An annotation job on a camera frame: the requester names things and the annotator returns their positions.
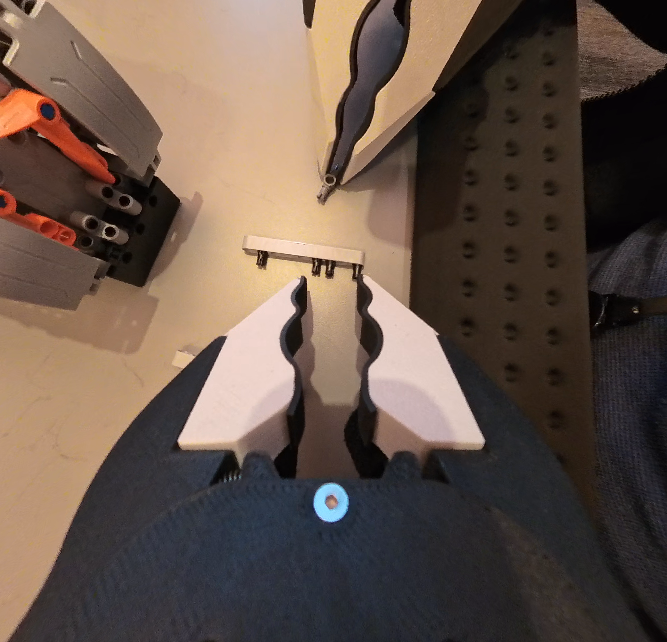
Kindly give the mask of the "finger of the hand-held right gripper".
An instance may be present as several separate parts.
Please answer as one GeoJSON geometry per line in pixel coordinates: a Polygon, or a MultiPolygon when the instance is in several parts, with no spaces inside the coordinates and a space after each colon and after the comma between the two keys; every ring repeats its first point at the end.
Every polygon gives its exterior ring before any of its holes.
{"type": "Polygon", "coordinates": [[[346,156],[340,183],[361,172],[434,96],[446,63],[482,0],[408,0],[399,62],[378,85],[346,156]]]}
{"type": "Polygon", "coordinates": [[[344,100],[354,85],[353,53],[379,0],[306,0],[315,153],[323,178],[341,137],[344,100]]]}

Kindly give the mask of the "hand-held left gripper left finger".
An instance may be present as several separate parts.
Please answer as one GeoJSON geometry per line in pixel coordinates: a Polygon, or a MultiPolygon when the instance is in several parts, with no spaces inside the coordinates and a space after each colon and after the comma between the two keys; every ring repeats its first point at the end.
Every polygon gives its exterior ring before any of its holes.
{"type": "Polygon", "coordinates": [[[181,450],[297,453],[305,429],[302,375],[304,276],[288,282],[229,330],[178,438],[181,450]]]}

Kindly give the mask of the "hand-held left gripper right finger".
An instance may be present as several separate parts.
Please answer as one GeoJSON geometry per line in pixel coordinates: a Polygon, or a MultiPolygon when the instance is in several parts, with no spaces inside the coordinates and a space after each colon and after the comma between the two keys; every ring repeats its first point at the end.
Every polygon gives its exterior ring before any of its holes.
{"type": "Polygon", "coordinates": [[[369,276],[357,279],[361,371],[357,408],[346,424],[356,465],[384,465],[412,453],[477,451],[485,438],[438,333],[369,276]]]}

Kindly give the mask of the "grey orange toy block model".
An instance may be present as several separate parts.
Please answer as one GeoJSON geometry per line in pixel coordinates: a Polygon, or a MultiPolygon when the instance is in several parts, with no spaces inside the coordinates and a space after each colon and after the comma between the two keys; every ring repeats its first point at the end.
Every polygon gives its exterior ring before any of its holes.
{"type": "Polygon", "coordinates": [[[180,199],[162,131],[46,0],[1,0],[1,298],[76,310],[112,278],[143,287],[180,199]]]}

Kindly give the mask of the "grey knit sweater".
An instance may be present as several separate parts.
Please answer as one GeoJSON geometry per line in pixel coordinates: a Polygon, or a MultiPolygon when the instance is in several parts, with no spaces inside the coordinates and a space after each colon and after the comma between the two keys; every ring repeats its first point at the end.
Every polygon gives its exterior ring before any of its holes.
{"type": "Polygon", "coordinates": [[[593,0],[576,0],[582,101],[637,85],[666,66],[666,55],[635,37],[593,0]]]}

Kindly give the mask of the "dark perforated pad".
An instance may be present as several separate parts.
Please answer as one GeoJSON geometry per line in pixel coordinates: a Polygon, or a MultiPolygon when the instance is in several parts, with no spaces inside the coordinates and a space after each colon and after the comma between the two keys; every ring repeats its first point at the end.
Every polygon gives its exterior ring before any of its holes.
{"type": "Polygon", "coordinates": [[[418,119],[410,308],[595,502],[576,0],[523,0],[418,119]]]}

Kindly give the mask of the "person's black jacket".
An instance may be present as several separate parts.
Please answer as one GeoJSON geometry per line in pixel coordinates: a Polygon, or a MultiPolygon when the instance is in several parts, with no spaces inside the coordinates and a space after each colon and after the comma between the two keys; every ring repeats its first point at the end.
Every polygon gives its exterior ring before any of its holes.
{"type": "MultiPolygon", "coordinates": [[[[593,0],[666,55],[666,0],[593,0]]],[[[588,252],[666,220],[666,67],[581,102],[588,252]]]]}

